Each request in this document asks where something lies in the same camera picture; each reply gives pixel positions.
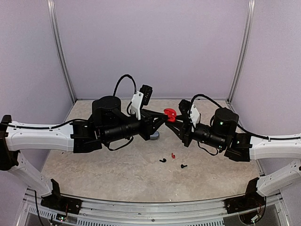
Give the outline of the purple earbud charging case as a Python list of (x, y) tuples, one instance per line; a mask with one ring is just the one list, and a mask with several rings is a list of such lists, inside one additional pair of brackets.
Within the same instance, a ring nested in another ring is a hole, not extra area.
[(158, 131), (155, 131), (152, 135), (150, 135), (151, 140), (157, 140), (160, 137), (160, 133)]

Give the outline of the red round charging case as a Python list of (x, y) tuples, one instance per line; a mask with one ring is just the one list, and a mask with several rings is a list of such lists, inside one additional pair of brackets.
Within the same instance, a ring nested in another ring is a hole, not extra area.
[(167, 117), (168, 117), (167, 121), (168, 122), (175, 122), (176, 121), (177, 114), (176, 114), (176, 111), (174, 109), (166, 108), (166, 109), (164, 109), (164, 114), (167, 115)]

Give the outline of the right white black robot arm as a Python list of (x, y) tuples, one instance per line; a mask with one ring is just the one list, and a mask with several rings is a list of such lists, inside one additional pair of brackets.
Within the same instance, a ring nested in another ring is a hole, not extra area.
[(195, 108), (184, 110), (177, 115), (175, 110), (167, 108), (166, 125), (179, 137), (185, 147), (192, 140), (215, 148), (225, 157), (236, 162), (250, 162), (268, 158), (292, 158), (287, 166), (263, 177), (249, 181), (246, 193), (240, 204), (245, 209), (252, 208), (259, 196), (265, 197), (274, 191), (293, 184), (301, 178), (301, 136), (265, 137), (249, 132), (237, 133), (239, 116), (228, 108), (215, 111), (211, 125), (200, 122), (200, 113)]

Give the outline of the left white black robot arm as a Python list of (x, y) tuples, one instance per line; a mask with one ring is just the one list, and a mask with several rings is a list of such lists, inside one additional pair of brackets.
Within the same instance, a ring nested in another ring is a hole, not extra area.
[(58, 183), (27, 164), (20, 150), (90, 153), (118, 140), (132, 142), (135, 135), (149, 140), (168, 116), (142, 109), (148, 102), (149, 98), (141, 93), (135, 95), (130, 105), (132, 115), (127, 116), (121, 111), (118, 97), (105, 96), (92, 102), (89, 119), (74, 119), (60, 125), (23, 124), (5, 115), (0, 123), (0, 169), (15, 174), (41, 197), (47, 198), (55, 209), (62, 209), (66, 199), (60, 194)]

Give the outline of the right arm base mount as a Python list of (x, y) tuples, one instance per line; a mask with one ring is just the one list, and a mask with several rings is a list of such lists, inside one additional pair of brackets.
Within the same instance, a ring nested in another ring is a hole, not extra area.
[(243, 212), (262, 207), (266, 204), (266, 197), (262, 196), (238, 196), (224, 200), (224, 205), (228, 214)]

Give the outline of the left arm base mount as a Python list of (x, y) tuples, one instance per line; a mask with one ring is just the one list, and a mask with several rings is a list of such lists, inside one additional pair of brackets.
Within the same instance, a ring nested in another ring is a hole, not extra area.
[(42, 197), (41, 205), (52, 210), (78, 215), (81, 209), (82, 200), (66, 196), (56, 197), (50, 195)]

